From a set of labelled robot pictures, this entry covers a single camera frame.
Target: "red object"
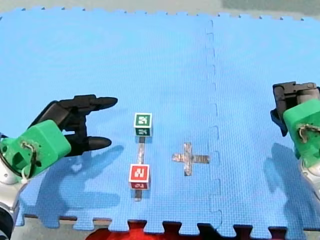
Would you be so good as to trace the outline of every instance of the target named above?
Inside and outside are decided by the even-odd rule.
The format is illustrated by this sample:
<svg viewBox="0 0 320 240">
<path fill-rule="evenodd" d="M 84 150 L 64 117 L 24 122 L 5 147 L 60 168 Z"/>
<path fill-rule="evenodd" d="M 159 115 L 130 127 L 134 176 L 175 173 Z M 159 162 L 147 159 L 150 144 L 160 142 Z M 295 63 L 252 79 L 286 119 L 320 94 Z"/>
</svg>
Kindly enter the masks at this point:
<svg viewBox="0 0 320 240">
<path fill-rule="evenodd" d="M 131 164 L 129 183 L 132 189 L 147 190 L 149 188 L 150 166 L 148 164 Z"/>
<path fill-rule="evenodd" d="M 99 229 L 86 240 L 202 240 L 200 236 L 180 236 L 176 226 L 166 226 L 164 234 L 144 233 L 145 223 L 129 223 L 129 232 L 110 232 Z"/>
<path fill-rule="evenodd" d="M 148 184 L 144 183 L 144 182 L 141 182 L 141 183 L 131 182 L 131 188 L 132 189 L 146 190 L 146 189 L 148 189 Z"/>
</svg>

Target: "cube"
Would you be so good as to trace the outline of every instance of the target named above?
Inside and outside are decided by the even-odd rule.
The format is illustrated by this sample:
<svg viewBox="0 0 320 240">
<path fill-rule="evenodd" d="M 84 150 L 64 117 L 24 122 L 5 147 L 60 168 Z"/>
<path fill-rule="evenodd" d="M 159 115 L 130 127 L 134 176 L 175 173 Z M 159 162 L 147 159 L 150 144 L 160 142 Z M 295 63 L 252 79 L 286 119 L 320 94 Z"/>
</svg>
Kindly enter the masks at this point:
<svg viewBox="0 0 320 240">
<path fill-rule="evenodd" d="M 131 164 L 129 184 L 130 187 L 135 190 L 148 190 L 150 187 L 149 164 Z"/>
<path fill-rule="evenodd" d="M 134 115 L 135 135 L 138 137 L 152 136 L 152 113 L 136 112 Z"/>
</svg>

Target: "green cube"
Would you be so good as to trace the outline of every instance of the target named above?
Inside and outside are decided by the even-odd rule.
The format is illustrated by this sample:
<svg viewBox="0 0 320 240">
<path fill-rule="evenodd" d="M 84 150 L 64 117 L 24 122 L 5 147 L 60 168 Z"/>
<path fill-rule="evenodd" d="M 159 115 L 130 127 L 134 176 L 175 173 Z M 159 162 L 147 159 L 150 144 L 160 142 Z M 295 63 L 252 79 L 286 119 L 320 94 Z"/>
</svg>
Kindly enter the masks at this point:
<svg viewBox="0 0 320 240">
<path fill-rule="evenodd" d="M 135 135 L 138 137 L 152 136 L 152 113 L 136 112 L 134 115 Z"/>
</svg>

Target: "foam mat tile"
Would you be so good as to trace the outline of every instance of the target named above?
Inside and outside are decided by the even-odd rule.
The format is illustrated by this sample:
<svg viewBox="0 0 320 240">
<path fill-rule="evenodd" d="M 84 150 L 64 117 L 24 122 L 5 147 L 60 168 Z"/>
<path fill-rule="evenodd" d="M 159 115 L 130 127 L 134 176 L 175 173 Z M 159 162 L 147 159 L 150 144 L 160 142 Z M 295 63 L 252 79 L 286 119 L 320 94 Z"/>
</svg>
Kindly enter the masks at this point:
<svg viewBox="0 0 320 240">
<path fill-rule="evenodd" d="M 113 231 L 127 231 L 128 220 L 147 221 L 153 233 L 163 232 L 163 221 L 181 222 L 181 234 L 198 234 L 199 221 L 219 227 L 221 212 L 208 200 L 220 186 L 212 176 L 217 166 L 195 165 L 185 177 L 183 164 L 172 161 L 185 142 L 196 154 L 216 151 L 208 133 L 217 125 L 217 116 L 208 114 L 215 91 L 206 57 L 213 48 L 210 18 L 37 7 L 3 19 L 0 71 L 10 91 L 1 97 L 12 100 L 3 106 L 10 121 L 0 124 L 7 135 L 21 134 L 52 100 L 119 99 L 87 118 L 88 133 L 110 138 L 112 146 L 64 158 L 33 179 L 21 195 L 18 225 L 28 214 L 50 228 L 59 226 L 60 216 L 77 218 L 79 230 L 92 230 L 94 218 L 111 219 Z M 137 161 L 135 112 L 154 117 L 144 160 L 152 187 L 141 202 L 128 186 L 130 164 Z"/>
</svg>

